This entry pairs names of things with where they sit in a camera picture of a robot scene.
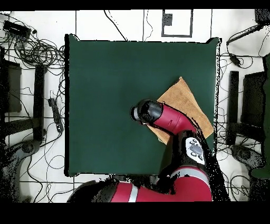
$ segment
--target wire bundle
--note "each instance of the wire bundle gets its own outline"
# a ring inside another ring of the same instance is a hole
[[[228,66],[229,64],[231,64],[231,62],[228,63],[226,59],[221,59],[220,61],[225,61],[225,65],[224,65],[224,66],[220,66],[220,72],[221,72],[221,75],[220,75],[220,80],[219,80],[219,91],[225,91],[225,92],[228,92],[228,90],[226,90],[226,89],[224,89],[224,88],[222,87],[221,81],[222,81],[222,79],[224,78],[224,73],[226,72],[227,66]],[[220,102],[222,102],[222,101],[224,101],[224,100],[228,100],[228,97],[222,99],[222,100],[219,101],[218,103],[220,103]],[[217,128],[218,128],[218,129],[217,129],[217,134],[218,134],[218,137],[217,137],[217,143],[218,143],[218,145],[217,145],[217,154],[218,154],[218,153],[221,153],[221,152],[224,152],[224,153],[227,154],[227,156],[226,156],[225,158],[222,158],[221,160],[218,160],[218,161],[223,161],[223,160],[225,160],[226,158],[228,158],[228,157],[229,157],[230,155],[232,155],[232,154],[229,152],[229,147],[230,147],[230,146],[228,146],[228,145],[225,144],[225,141],[226,141],[226,140],[225,140],[225,136],[226,136],[226,134],[227,134],[227,132],[228,132],[228,130],[226,129],[226,124],[227,124],[227,123],[226,123],[226,118],[225,118],[227,114],[225,114],[225,110],[224,110],[223,108],[218,107],[218,109],[219,109],[218,118],[222,118],[223,121],[222,121],[222,122],[219,122],[219,119],[218,119],[218,121],[217,121]],[[243,136],[243,135],[236,135],[236,136],[237,136],[237,137],[243,138],[243,140],[242,140],[242,142],[240,143],[240,145],[243,145],[243,146],[252,146],[251,148],[254,148],[255,145],[260,144],[260,143],[257,143],[256,141],[255,141],[254,144],[245,144],[245,143],[249,140],[248,137]],[[235,194],[240,194],[240,193],[242,193],[243,195],[249,197],[249,188],[247,188],[247,187],[245,187],[245,186],[243,186],[243,185],[242,185],[240,188],[238,188],[238,187],[236,187],[236,186],[234,186],[234,185],[232,184],[232,182],[233,182],[233,180],[234,180],[235,178],[244,178],[244,179],[246,179],[246,180],[249,181],[249,179],[248,179],[247,177],[245,177],[245,176],[243,176],[243,175],[235,175],[235,176],[233,176],[233,177],[229,180],[228,176],[227,176],[224,172],[223,172],[223,175],[224,175],[224,177],[226,178],[226,181],[225,181],[225,184],[227,183],[227,184],[226,184],[226,188],[227,188],[228,190],[231,191],[232,197],[234,198],[235,201],[237,201],[237,199],[236,199],[236,197],[235,197]]]
[[[49,41],[49,40],[46,40],[46,39],[39,40],[38,37],[37,37],[37,31],[33,27],[26,25],[25,23],[17,20],[16,18],[13,18],[13,19],[16,20],[15,23],[21,23],[23,26],[26,26],[29,29],[31,29],[32,33],[31,33],[31,37],[28,40],[25,40],[25,41],[22,41],[19,38],[15,37],[15,36],[12,36],[9,33],[5,33],[5,36],[0,38],[0,45],[8,44],[8,48],[7,48],[6,52],[5,52],[5,54],[8,54],[8,57],[14,58],[15,62],[17,62],[16,59],[20,59],[22,61],[22,64],[26,67],[26,69],[22,68],[23,70],[35,69],[36,64],[44,64],[46,66],[48,72],[50,72],[51,74],[53,74],[55,76],[59,76],[59,86],[58,86],[57,93],[55,94],[51,90],[50,91],[50,97],[55,97],[55,101],[56,101],[57,104],[59,104],[59,103],[64,104],[64,100],[63,100],[64,95],[65,95],[64,46],[61,46],[58,49],[57,46],[55,45],[55,43],[53,43],[52,41]],[[14,51],[17,56],[15,57],[15,56],[10,55],[10,51]],[[59,73],[53,73],[51,71],[52,69],[60,69],[60,72]],[[30,95],[30,96],[34,95],[34,94],[31,93],[29,87],[26,87],[26,88],[23,88],[23,89],[29,89],[30,94],[23,94],[23,93],[20,93],[20,94],[22,94],[22,95]],[[9,94],[12,95],[12,92],[14,92],[14,91],[20,91],[20,90],[11,89],[9,91]],[[64,119],[64,114],[65,114],[65,112],[63,110],[64,107],[62,107],[61,110],[60,110],[60,116],[61,116],[61,120],[62,120],[63,123],[64,123],[63,119]],[[26,113],[28,115],[27,117],[31,118],[25,106],[24,106],[24,109],[25,109],[25,111],[26,111]],[[48,125],[47,131],[48,131],[49,126],[51,126],[52,124],[54,124],[54,123],[50,123]],[[57,156],[53,157],[49,162],[47,161],[46,154],[50,151],[50,149],[52,148],[52,146],[54,145],[56,140],[59,139],[62,136],[62,134],[59,134],[54,140],[47,141],[47,133],[48,133],[47,131],[46,131],[45,143],[40,146],[40,148],[44,147],[44,155],[35,163],[35,164],[37,164],[42,158],[45,158],[45,161],[46,161],[46,163],[48,165],[47,171],[46,171],[46,177],[47,177],[47,172],[48,172],[49,167],[51,169],[61,169],[61,168],[64,167],[64,166],[62,166],[60,168],[57,168],[57,167],[53,167],[52,165],[50,165],[52,160],[55,159],[56,157],[63,157],[64,158],[64,156],[62,156],[62,155],[57,155]],[[46,151],[46,145],[50,144],[50,143],[52,143],[52,145]],[[37,183],[39,183],[41,185],[41,189],[40,189],[39,193],[36,195],[36,197],[34,199],[34,203],[42,201],[46,196],[48,198],[48,202],[52,203],[53,202],[52,199],[57,194],[67,193],[67,192],[56,193],[55,195],[53,195],[50,198],[49,194],[50,194],[51,184],[53,182],[48,183],[48,180],[46,178],[46,195],[43,198],[41,198],[41,199],[39,199],[37,201],[37,197],[40,195],[40,193],[41,193],[41,191],[43,189],[43,183],[38,181],[37,179],[35,179],[34,177],[31,176],[29,170],[35,165],[35,164],[33,164],[31,166],[31,162],[32,162],[32,156],[30,158],[30,163],[29,163],[28,168],[27,168],[25,173],[28,173],[28,175],[29,175],[29,177],[31,179],[33,179],[35,182],[37,182]]]

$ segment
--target green tabletop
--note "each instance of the green tabletop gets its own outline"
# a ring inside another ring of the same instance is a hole
[[[78,41],[69,35],[69,175],[158,174],[165,145],[131,120],[130,108],[158,99],[182,76],[213,124],[218,42]],[[209,148],[213,140],[213,134],[207,138]]]

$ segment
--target black border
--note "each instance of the black border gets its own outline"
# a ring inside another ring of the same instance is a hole
[[[163,17],[165,16],[165,10],[162,10],[162,27],[161,27],[161,37],[162,38],[192,38],[192,29],[193,29],[193,10],[191,10],[190,14],[190,30],[189,35],[169,35],[164,34],[164,20]]]
[[[69,35],[65,35],[65,161],[64,161],[64,174],[67,177],[69,176],[69,159],[70,159],[70,152],[69,152],[69,140],[70,140],[70,129],[69,129],[69,111],[70,111],[70,80],[69,80],[69,72],[70,72],[70,39]]]

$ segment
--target black cable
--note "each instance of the black cable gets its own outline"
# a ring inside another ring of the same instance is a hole
[[[225,60],[225,65],[224,66],[220,66],[219,68],[220,68],[220,72],[221,72],[221,75],[220,75],[220,80],[219,80],[219,87],[220,87],[220,89],[222,89],[223,91],[225,91],[225,92],[228,92],[226,89],[224,89],[221,85],[220,85],[220,83],[221,83],[221,80],[223,79],[223,77],[224,77],[224,74],[225,74],[225,72],[226,72],[226,69],[227,69],[227,66],[229,65],[228,63],[227,63],[227,60],[226,59],[221,59],[221,61],[222,60]],[[220,160],[218,160],[218,161],[223,161],[223,160],[225,160],[226,158],[228,158],[229,157],[229,155],[232,155],[231,153],[229,153],[228,152],[228,149],[229,149],[229,147],[230,146],[226,146],[226,147],[222,147],[222,145],[224,145],[225,144],[225,141],[226,141],[226,139],[225,139],[225,136],[226,135],[222,135],[222,132],[225,132],[225,133],[227,133],[228,131],[227,131],[227,129],[226,129],[226,127],[224,126],[225,124],[227,124],[226,123],[226,120],[225,120],[225,111],[224,111],[224,109],[223,108],[221,108],[221,107],[219,107],[218,106],[218,109],[221,109],[223,112],[222,112],[222,114],[220,114],[220,113],[218,113],[218,116],[222,116],[223,117],[223,121],[224,122],[219,122],[218,120],[217,120],[217,125],[218,125],[218,131],[217,131],[217,133],[219,133],[219,136],[218,136],[218,139],[219,138],[222,138],[223,140],[224,140],[224,142],[222,143],[222,142],[218,142],[218,144],[220,144],[220,146],[218,146],[217,147],[217,153],[216,153],[216,155],[218,154],[218,153],[220,153],[220,152],[224,152],[224,153],[226,153],[227,155],[226,155],[226,157],[225,158],[222,158],[222,159],[220,159]],[[242,135],[237,135],[237,137],[244,137],[244,139],[242,140],[242,142],[241,142],[241,145],[244,145],[244,143],[248,140],[248,138],[246,138],[245,136],[242,136]],[[226,183],[226,188],[227,189],[230,189],[230,191],[231,191],[231,193],[232,193],[232,195],[233,195],[233,198],[236,200],[236,198],[235,198],[235,193],[243,193],[244,195],[247,195],[247,188],[245,187],[245,186],[241,186],[241,189],[239,189],[239,188],[236,188],[233,184],[232,184],[232,181],[233,181],[233,179],[234,178],[236,178],[236,177],[238,177],[238,176],[234,176],[234,177],[232,177],[232,179],[229,181],[229,178],[228,178],[228,176],[226,176],[226,174],[223,172],[223,175],[226,177],[226,179],[227,179],[227,181],[225,181],[225,183]]]
[[[48,125],[47,130],[46,130],[46,134],[48,134],[48,128],[49,128],[49,126],[52,125],[52,124],[54,124],[54,123],[50,123],[50,124]],[[44,145],[47,145],[47,144],[51,143],[51,142],[55,142],[55,141],[56,141],[58,138],[60,138],[61,136],[62,136],[62,133],[59,134],[58,137],[55,138],[54,140],[51,140],[51,141],[47,142],[46,144],[41,145],[40,148],[43,147]],[[51,147],[47,150],[46,154],[50,151],[50,149],[52,148],[53,145],[54,145],[54,143],[53,143],[53,144],[51,145]],[[39,159],[38,161],[36,161],[36,162],[29,168],[29,170],[30,170],[36,163],[38,163],[43,157],[44,157],[44,155],[41,156],[40,159]]]
[[[232,181],[233,181],[234,178],[237,178],[237,177],[245,178],[245,179],[249,182],[249,179],[248,179],[246,176],[243,176],[243,175],[235,175],[233,178],[230,179],[230,191],[231,191],[232,196],[233,196],[233,198],[234,198],[235,201],[237,201],[236,198],[235,198],[235,196],[234,196],[234,194],[235,194],[236,192],[233,191],[233,187],[232,187],[233,184],[232,184]],[[249,192],[247,191],[247,188],[246,188],[245,186],[242,185],[242,186],[241,186],[241,189],[242,189],[243,191],[240,191],[239,189],[237,189],[238,194],[239,194],[239,192],[241,192],[243,195],[249,197]]]
[[[23,140],[24,140],[26,137],[28,137],[29,135],[32,135],[32,134],[33,134],[33,132],[31,132],[30,134],[24,136],[24,138],[22,139],[22,142],[23,142]]]
[[[64,109],[64,108],[65,108],[65,106],[63,106],[63,107],[62,107],[62,109]],[[62,109],[60,110],[59,114],[61,114],[61,112],[62,112]],[[64,113],[64,114],[65,114],[65,113]]]
[[[146,22],[148,23],[149,26],[151,26],[151,24],[148,22],[148,12],[149,12],[149,10],[147,10]],[[152,29],[152,31],[151,31],[150,35],[147,38],[151,37],[151,35],[152,35],[152,32],[153,32],[153,27],[152,26],[151,26],[151,29]]]
[[[259,53],[260,53],[260,51],[261,51],[261,49],[262,49],[262,47],[263,47],[264,40],[266,39],[266,37],[268,36],[269,33],[270,33],[270,30],[269,30],[268,33],[265,35],[265,37],[264,37],[264,39],[263,39],[263,41],[262,41],[262,45],[261,45],[261,48],[259,49],[258,55],[259,55]]]
[[[250,64],[250,66],[245,67],[245,68],[243,68],[243,67],[241,67],[241,66],[239,66],[239,67],[242,68],[242,69],[248,69],[248,68],[250,68],[252,65],[253,65],[253,58],[251,57],[251,64]]]
[[[60,167],[60,168],[55,168],[55,167],[52,167],[52,166],[50,165],[50,162],[51,162],[52,160],[51,160],[51,161],[48,163],[48,161],[47,161],[47,159],[46,159],[45,149],[46,149],[46,146],[44,147],[44,158],[45,158],[45,161],[46,161],[46,163],[47,163],[48,167],[50,167],[50,168],[52,168],[52,169],[55,169],[55,170],[59,170],[59,169],[61,169],[61,168],[64,168],[64,167],[65,167],[65,165],[63,165],[63,166],[62,166],[62,167]]]
[[[108,17],[106,11],[105,11],[105,10],[103,10],[103,11],[104,11],[105,16],[106,16],[106,17],[112,22],[112,24],[116,27],[116,29],[117,29],[118,32],[121,34],[121,36],[124,38],[124,40],[125,40],[125,41],[128,41],[128,39],[126,39],[126,38],[123,36],[123,34],[120,32],[120,30],[118,29],[118,27],[116,26],[116,24],[114,23],[114,21],[113,21],[111,18]]]
[[[49,190],[47,191],[47,187],[46,187],[46,194],[43,196],[43,198],[41,198],[41,199],[40,199],[39,201],[37,201],[36,203],[41,202],[41,201],[47,196],[47,194],[48,194],[48,192],[50,191],[52,185],[49,183],[47,186],[50,186]]]
[[[41,189],[40,189],[39,193],[36,195],[36,197],[35,197],[35,199],[34,199],[34,201],[33,201],[33,203],[35,203],[35,201],[36,201],[38,195],[41,193],[41,191],[42,191],[42,189],[43,189],[43,184],[42,184],[40,181],[38,181],[37,179],[33,178],[33,177],[30,175],[30,173],[29,173],[29,167],[30,167],[31,162],[32,162],[32,155],[30,156],[30,162],[29,162],[29,165],[28,165],[28,167],[27,167],[27,173],[28,173],[28,175],[29,175],[34,181],[40,183],[40,185],[41,185]]]
[[[47,181],[47,186],[46,186],[46,195],[45,195],[45,196],[47,196],[48,201],[50,200],[50,189],[51,189],[51,184],[48,184],[48,169],[49,169],[49,167],[51,167],[51,168],[53,168],[53,169],[55,169],[55,170],[58,170],[58,169],[61,169],[61,168],[64,167],[64,166],[62,166],[62,167],[60,167],[60,168],[54,168],[54,167],[52,167],[52,166],[50,165],[51,162],[53,161],[53,159],[55,159],[55,158],[58,157],[58,156],[65,158],[65,157],[62,156],[62,155],[56,155],[56,156],[52,157],[52,159],[49,161],[49,163],[47,163],[47,164],[48,164],[48,166],[47,166],[47,171],[46,171],[46,181]]]
[[[245,29],[245,30],[243,30],[243,31],[240,31],[240,32],[238,32],[238,33],[235,33],[234,35],[232,35],[232,36],[229,38],[228,41],[230,41],[230,39],[231,39],[233,36],[238,35],[238,34],[240,34],[240,33],[244,33],[244,32],[246,32],[246,31],[250,30],[251,28],[254,28],[254,27],[257,27],[257,26],[259,26],[259,25],[254,25],[254,26],[251,26],[251,27],[249,27],[249,28],[247,28],[247,29]],[[227,52],[228,52],[228,54],[232,54],[232,53],[229,52],[228,44],[226,45],[226,47],[227,47]]]
[[[25,111],[26,111],[26,113],[27,113],[27,115],[28,115],[28,118],[31,120],[31,124],[32,124],[32,127],[33,127],[33,129],[34,129],[34,123],[33,123],[32,119],[31,119],[30,114],[28,113],[28,111],[27,111],[27,109],[26,109],[24,103],[21,101],[21,99],[19,99],[18,97],[16,97],[16,96],[13,95],[12,93],[10,93],[10,92],[8,92],[8,93],[9,93],[10,95],[12,95],[13,97],[15,97],[16,99],[18,99],[18,100],[22,103],[22,105],[23,105],[23,107],[24,107],[24,109],[25,109]]]
[[[222,101],[224,101],[224,100],[226,100],[226,99],[228,99],[229,97],[226,97],[226,98],[224,98],[223,100],[221,100],[220,102],[222,102]],[[218,103],[220,103],[220,102],[218,102]]]
[[[46,187],[46,195],[45,196],[47,196],[47,198],[48,198],[48,202],[49,202],[49,200],[50,200],[50,190],[51,190],[51,184],[47,184],[47,187]]]
[[[251,148],[254,148],[255,147],[255,145],[256,145],[256,142],[257,142],[257,140],[254,142],[254,146],[252,146]]]
[[[31,26],[28,26],[28,25],[26,25],[23,22],[21,22],[21,23],[24,26],[26,26],[26,27],[28,27],[30,29],[32,28],[33,30],[35,30]],[[59,49],[57,49],[56,44],[53,43],[52,41],[46,40],[46,39],[39,40],[37,38],[37,32],[36,32],[36,37],[34,37],[34,35],[31,34],[31,37],[27,41],[24,41],[24,42],[22,42],[18,38],[15,38],[14,36],[11,36],[9,33],[5,33],[5,37],[2,38],[2,40],[3,41],[0,42],[1,44],[8,43],[8,50],[6,52],[9,52],[10,50],[14,50],[14,52],[17,55],[17,57],[14,57],[14,56],[11,56],[11,57],[13,57],[14,60],[15,59],[20,59],[22,61],[22,64],[27,68],[27,69],[22,68],[23,70],[33,70],[35,68],[30,68],[29,66],[33,66],[34,67],[35,64],[42,63],[42,64],[44,64],[48,68],[48,72],[50,72],[51,74],[53,74],[55,76],[59,76],[60,77],[60,79],[59,79],[59,89],[58,89],[58,92],[57,92],[57,95],[56,95],[56,99],[55,100],[56,100],[56,103],[57,103],[57,99],[58,99],[58,97],[60,97],[61,98],[61,102],[64,103],[63,102],[63,99],[62,99],[62,95],[63,96],[65,95],[65,93],[64,93],[65,92],[65,87],[64,87],[64,81],[65,81],[64,80],[64,45],[61,46]],[[54,74],[54,73],[52,73],[50,71],[50,69],[61,69],[61,72],[59,74]],[[21,94],[21,93],[20,94],[21,95],[30,95],[30,96],[33,96],[34,94],[31,93],[31,90],[30,90],[29,87],[26,87],[26,88],[23,88],[23,89],[27,89],[27,88],[29,89],[30,94]],[[28,115],[28,118],[30,118],[30,115],[29,115],[28,111],[26,110],[26,107],[25,107],[24,104],[23,104],[23,106],[24,106],[25,111],[26,111],[26,113]],[[49,142],[46,142],[47,141],[47,134],[46,134],[45,144],[43,144],[43,145],[40,146],[40,148],[44,146],[44,155],[42,157],[45,157],[45,160],[46,160],[46,153],[52,148],[52,146],[54,145],[55,141],[58,138],[60,138],[61,136],[62,136],[62,133],[59,134],[56,139],[54,139],[52,141],[49,141]],[[53,142],[53,144],[48,149],[48,151],[45,152],[46,145],[49,144],[49,143],[51,143],[51,142]],[[29,164],[29,166],[27,168],[27,171],[26,171],[28,174],[29,174],[29,169],[31,169],[35,165],[35,164],[33,164],[30,167],[30,164]],[[30,174],[29,174],[29,176],[33,180],[35,180],[36,182],[40,183],[38,180],[34,179]],[[39,191],[39,193],[35,197],[34,202],[36,201],[38,195],[40,195],[40,193],[41,193],[41,191],[43,189],[43,185],[42,184],[41,184],[41,186],[42,186],[41,187],[41,190]],[[47,185],[46,185],[46,195],[48,196],[48,199],[50,199],[49,198],[49,191],[50,191],[50,189],[51,189],[51,184],[48,184],[47,183]]]
[[[22,94],[19,92],[20,95],[34,96],[34,94],[32,94],[30,91],[30,87],[25,87],[23,89],[29,89],[30,94]],[[18,92],[18,90],[23,90],[23,89],[10,89],[9,91]]]

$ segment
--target cable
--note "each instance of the cable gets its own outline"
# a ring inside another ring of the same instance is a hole
[[[233,37],[233,36],[235,36],[235,35],[238,35],[238,34],[240,34],[240,33],[244,33],[244,32],[246,32],[246,31],[248,31],[248,30],[250,30],[250,29],[252,29],[252,28],[254,28],[254,27],[257,27],[257,26],[259,26],[259,25],[254,25],[254,26],[251,26],[251,27],[249,27],[249,28],[247,28],[247,29],[245,29],[245,30],[243,30],[243,31],[240,31],[240,32],[238,32],[238,33],[235,33],[234,35],[232,35],[229,39],[228,39],[228,41],[230,41],[230,39]],[[226,45],[226,47],[227,47],[227,52],[228,52],[228,54],[232,54],[232,53],[230,53],[229,52],[229,49],[228,49],[228,44]]]
[[[33,134],[33,132],[31,132],[30,134],[26,135],[26,136],[22,139],[22,142],[23,142],[23,140],[24,140],[26,137],[28,137],[29,135],[32,135],[32,134]]]
[[[37,179],[33,178],[33,177],[30,175],[30,173],[29,173],[29,167],[30,167],[31,162],[32,162],[32,155],[30,156],[30,162],[29,162],[29,165],[28,165],[28,167],[27,167],[27,173],[28,173],[28,175],[29,175],[34,181],[40,183],[40,185],[41,185],[41,189],[40,189],[39,193],[36,195],[36,197],[35,197],[35,199],[34,199],[34,201],[33,201],[33,203],[35,203],[35,201],[36,201],[38,195],[41,193],[41,191],[42,191],[42,189],[43,189],[43,184],[42,184],[40,181],[38,181]]]
[[[227,178],[227,189],[228,189],[228,191],[227,191],[227,193],[229,194],[229,178],[228,178],[228,176],[223,172],[223,171],[221,171],[222,172],[222,174]]]
[[[226,70],[227,70],[227,67],[228,67],[228,65],[229,64],[231,64],[232,62],[230,62],[230,63],[228,63],[227,62],[227,60],[226,59],[221,59],[221,61],[222,60],[224,60],[225,62],[226,62],[226,64],[224,65],[224,66],[219,66],[219,68],[220,68],[220,71],[221,71],[221,76],[220,76],[220,79],[219,79],[219,88],[221,88],[223,91],[225,91],[225,92],[228,92],[228,90],[225,90],[222,86],[221,86],[221,81],[222,81],[222,79],[223,79],[223,76],[224,76],[224,73],[226,72]]]
[[[124,38],[124,40],[125,40],[125,41],[128,41],[128,39],[126,39],[126,38],[123,36],[123,34],[120,32],[120,30],[118,29],[118,27],[116,26],[116,24],[113,22],[113,20],[112,20],[111,18],[108,17],[106,11],[105,11],[105,10],[103,10],[103,11],[104,11],[105,16],[113,23],[113,25],[116,27],[116,29],[118,30],[118,32],[119,32],[119,33],[121,34],[121,36]]]
[[[265,35],[265,37],[264,37],[264,39],[263,39],[263,41],[262,41],[262,45],[261,45],[261,48],[259,49],[258,55],[259,55],[259,53],[260,53],[260,51],[261,51],[261,49],[262,49],[262,47],[263,47],[264,40],[266,39],[266,37],[268,36],[269,33],[270,33],[270,30],[269,30],[268,33]]]
[[[56,44],[53,43],[52,41],[47,40],[47,39],[41,39],[41,40],[38,39],[37,31],[33,27],[28,26],[25,23],[23,23],[23,22],[21,22],[21,21],[19,21],[17,19],[15,19],[15,20],[16,20],[15,23],[18,23],[18,22],[22,23],[23,26],[28,27],[29,29],[33,30],[34,32],[31,33],[30,38],[28,40],[26,40],[26,41],[21,41],[17,37],[12,36],[12,35],[10,35],[9,33],[6,32],[5,36],[3,38],[0,38],[0,45],[1,44],[8,44],[8,49],[6,50],[6,53],[8,53],[9,57],[14,58],[16,63],[17,63],[16,59],[21,60],[22,61],[21,63],[26,67],[26,69],[22,68],[23,70],[33,70],[33,69],[35,69],[36,64],[42,63],[47,67],[47,71],[49,73],[51,73],[51,74],[53,74],[55,76],[58,76],[59,77],[59,85],[58,85],[57,94],[55,95],[56,96],[55,101],[58,104],[57,99],[60,98],[61,103],[64,104],[64,101],[63,101],[63,98],[62,98],[65,95],[64,45],[61,46],[58,49]],[[16,54],[16,57],[9,55],[9,51],[14,51],[15,54]],[[53,72],[50,71],[50,69],[60,69],[61,71],[59,73],[53,73]],[[34,95],[34,94],[32,94],[29,87],[22,88],[22,89],[28,89],[30,94],[20,93],[21,95],[28,95],[28,96],[33,96]],[[18,90],[10,90],[9,94],[14,96],[18,100],[20,100],[18,97],[16,97],[15,95],[13,95],[11,93],[12,91],[18,92]],[[31,119],[31,117],[30,117],[30,115],[29,115],[29,113],[28,113],[28,111],[27,111],[24,104],[23,104],[23,106],[24,106],[24,109],[25,109],[25,111],[26,111],[26,113],[28,115],[28,118]],[[61,119],[63,118],[63,115],[64,115],[64,113],[62,114],[63,108],[64,107],[62,107],[62,109],[60,111]],[[47,127],[45,144],[40,146],[40,148],[44,146],[44,155],[42,157],[45,157],[45,161],[46,161],[47,164],[48,164],[48,162],[47,162],[47,159],[46,159],[46,154],[50,151],[50,149],[52,148],[52,146],[54,145],[56,140],[62,136],[62,133],[61,133],[54,140],[51,140],[51,141],[47,142],[48,128],[49,128],[49,126],[51,124],[49,124],[48,127]],[[46,145],[51,143],[51,142],[53,142],[53,144],[46,151]],[[37,197],[40,195],[40,193],[41,193],[41,191],[43,189],[43,185],[37,179],[33,178],[31,176],[31,174],[29,173],[29,170],[35,165],[35,164],[33,164],[31,166],[31,162],[32,162],[32,156],[31,156],[31,161],[30,161],[30,163],[28,165],[28,168],[27,168],[26,172],[28,173],[28,175],[34,181],[41,184],[41,189],[40,189],[40,191],[38,192],[37,196],[34,199],[34,202],[36,202]],[[38,200],[38,202],[43,200],[46,196],[48,197],[48,200],[50,199],[50,196],[49,196],[50,189],[51,189],[51,184],[48,184],[48,182],[47,182],[46,183],[46,189],[45,189],[46,190],[46,195],[44,195],[44,197],[42,199]]]
[[[220,102],[222,102],[222,101],[224,101],[224,100],[226,100],[226,99],[228,99],[228,97],[224,98],[224,99],[223,99],[223,100],[221,100]],[[218,103],[220,103],[220,102],[218,102]]]
[[[148,22],[148,12],[149,12],[149,10],[147,10],[146,22],[148,23],[149,26],[151,26],[150,23]],[[151,31],[150,35],[149,35],[147,38],[151,37],[151,34],[152,34],[152,32],[153,32],[153,27],[151,26],[151,28],[152,28],[152,31]]]
[[[233,178],[230,179],[230,191],[231,191],[232,196],[233,196],[233,198],[234,198],[235,201],[237,201],[237,199],[236,199],[235,196],[234,196],[234,194],[235,194],[236,192],[233,191],[233,187],[232,187],[233,184],[232,184],[232,181],[233,181],[234,178],[237,178],[237,177],[245,178],[245,179],[249,182],[249,179],[248,179],[246,176],[243,176],[243,175],[235,175]],[[239,189],[237,189],[238,194],[239,194],[239,192],[241,192],[243,195],[248,196],[248,198],[249,198],[249,192],[247,191],[247,188],[246,188],[245,186],[242,185],[242,186],[241,186],[241,189],[242,189],[242,191],[240,191]]]
[[[245,143],[248,139],[249,139],[248,137],[244,138],[244,140],[240,143],[240,145],[242,145],[243,143]]]
[[[257,140],[254,142],[254,146],[252,146],[251,148],[254,148],[255,147],[255,145],[256,145],[256,142],[257,142]]]
[[[241,66],[239,66],[239,67],[242,68],[242,69],[248,69],[248,68],[250,68],[252,65],[253,65],[253,58],[251,57],[251,64],[250,64],[250,66],[245,67],[245,68],[243,68],[243,67],[241,67]]]

